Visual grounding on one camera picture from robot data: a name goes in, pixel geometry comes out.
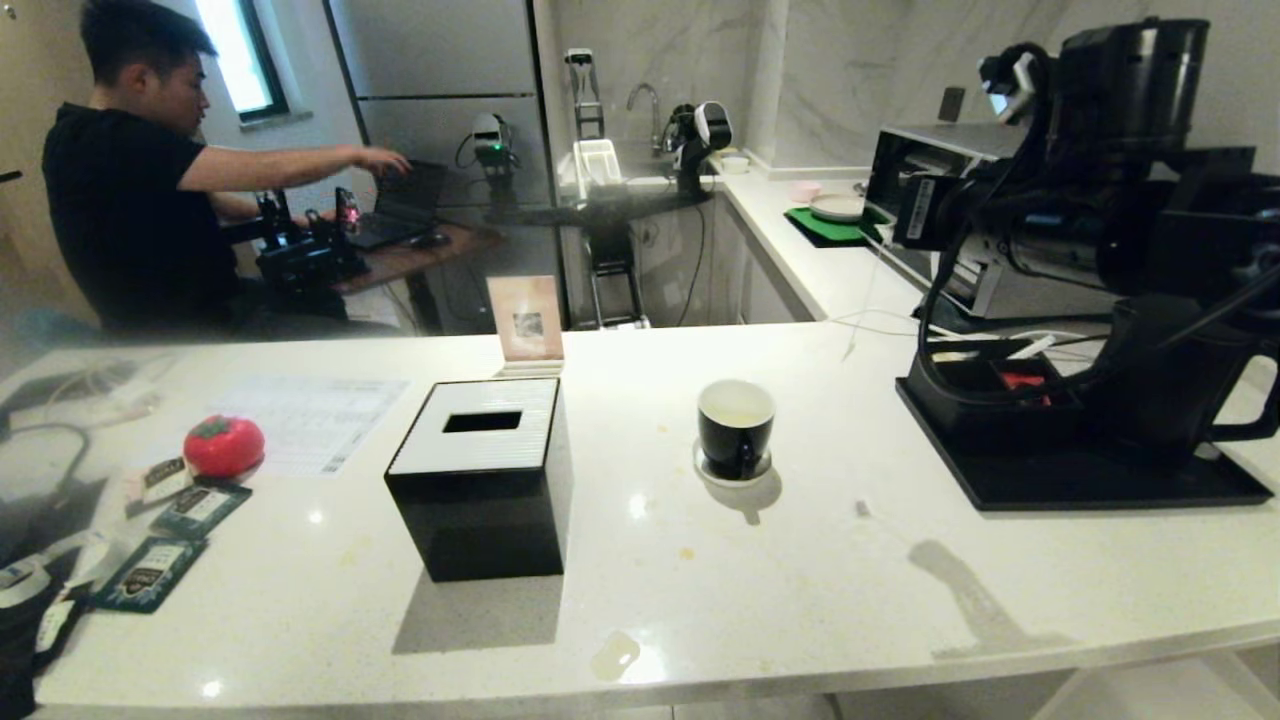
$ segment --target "man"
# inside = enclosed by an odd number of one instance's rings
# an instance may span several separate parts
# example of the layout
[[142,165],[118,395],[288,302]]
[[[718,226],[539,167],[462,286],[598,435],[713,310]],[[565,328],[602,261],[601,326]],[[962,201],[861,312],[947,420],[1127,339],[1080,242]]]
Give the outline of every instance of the man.
[[115,337],[273,334],[219,232],[219,220],[253,219],[257,206],[228,192],[302,186],[349,167],[408,170],[379,147],[246,152],[196,142],[209,108],[200,56],[216,50],[200,24],[150,0],[88,0],[81,37],[93,95],[87,108],[58,110],[45,183],[63,258]]

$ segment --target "stainless steel refrigerator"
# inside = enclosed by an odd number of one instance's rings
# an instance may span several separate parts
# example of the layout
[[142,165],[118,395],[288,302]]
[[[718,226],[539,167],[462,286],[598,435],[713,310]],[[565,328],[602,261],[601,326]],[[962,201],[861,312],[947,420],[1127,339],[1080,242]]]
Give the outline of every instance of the stainless steel refrigerator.
[[[470,142],[476,115],[512,129],[522,208],[554,204],[532,9],[527,0],[328,0],[338,56],[356,118],[371,145],[451,168],[439,217],[484,224],[489,184]],[[502,227],[507,241],[428,274],[444,331],[493,332],[484,278],[556,275],[563,288],[559,236],[552,228]],[[563,290],[561,291],[563,313]]]

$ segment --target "saucer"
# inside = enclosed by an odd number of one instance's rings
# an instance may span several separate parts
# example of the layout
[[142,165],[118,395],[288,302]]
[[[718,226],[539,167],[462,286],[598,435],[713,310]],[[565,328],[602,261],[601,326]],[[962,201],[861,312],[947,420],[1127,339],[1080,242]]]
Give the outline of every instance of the saucer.
[[760,478],[768,474],[769,469],[773,468],[773,451],[765,450],[764,456],[760,461],[755,464],[755,469],[751,470],[750,477],[741,480],[731,480],[722,478],[712,473],[707,455],[703,452],[701,443],[694,443],[694,469],[698,470],[698,475],[704,480],[719,486],[722,488],[749,488],[755,483],[760,482]]

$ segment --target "man's arm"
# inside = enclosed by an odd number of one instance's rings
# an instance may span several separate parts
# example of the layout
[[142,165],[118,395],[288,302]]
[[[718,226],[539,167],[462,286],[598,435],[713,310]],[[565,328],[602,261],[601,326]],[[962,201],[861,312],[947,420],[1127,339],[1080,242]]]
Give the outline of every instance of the man's arm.
[[312,150],[251,152],[205,147],[178,181],[178,190],[195,192],[261,191],[298,187],[356,167],[375,176],[407,173],[408,160],[381,147],[335,145]]
[[250,202],[229,192],[210,192],[209,202],[214,206],[218,219],[229,225],[256,220],[261,214],[257,211],[257,202]]

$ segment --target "sink faucet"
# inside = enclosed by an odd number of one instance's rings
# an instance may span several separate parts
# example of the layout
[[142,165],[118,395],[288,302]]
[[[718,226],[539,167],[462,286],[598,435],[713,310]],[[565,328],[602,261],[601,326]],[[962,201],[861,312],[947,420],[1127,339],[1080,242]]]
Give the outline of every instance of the sink faucet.
[[648,90],[649,95],[653,96],[653,128],[649,135],[649,146],[653,147],[654,156],[658,156],[662,154],[662,129],[658,126],[658,91],[648,82],[641,82],[632,87],[631,95],[627,96],[627,110],[630,111],[635,108],[636,95],[640,95],[641,90]]

